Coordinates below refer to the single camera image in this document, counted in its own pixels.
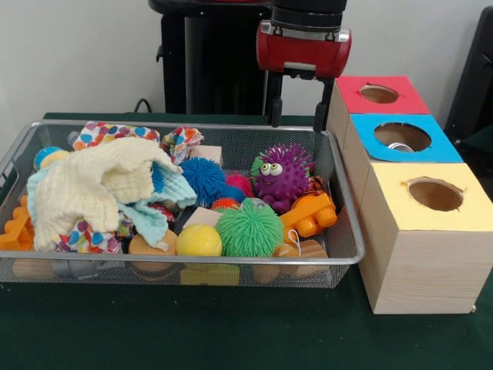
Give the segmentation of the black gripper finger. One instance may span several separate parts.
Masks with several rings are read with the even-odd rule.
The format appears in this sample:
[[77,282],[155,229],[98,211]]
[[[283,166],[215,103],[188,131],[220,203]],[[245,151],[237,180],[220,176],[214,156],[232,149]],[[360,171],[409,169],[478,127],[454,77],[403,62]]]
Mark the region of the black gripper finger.
[[327,127],[327,117],[334,88],[334,78],[317,77],[324,84],[321,101],[317,104],[314,115],[314,132],[321,133]]
[[279,72],[268,72],[267,79],[267,115],[268,122],[272,127],[278,127],[282,116],[282,84],[283,74]]

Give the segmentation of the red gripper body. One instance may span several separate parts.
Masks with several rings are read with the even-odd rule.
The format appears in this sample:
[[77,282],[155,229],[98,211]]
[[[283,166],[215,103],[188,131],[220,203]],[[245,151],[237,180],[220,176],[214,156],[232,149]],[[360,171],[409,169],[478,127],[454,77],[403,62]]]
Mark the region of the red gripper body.
[[262,21],[257,29],[257,62],[262,70],[312,72],[317,78],[337,78],[347,64],[352,44],[349,29],[309,32]]

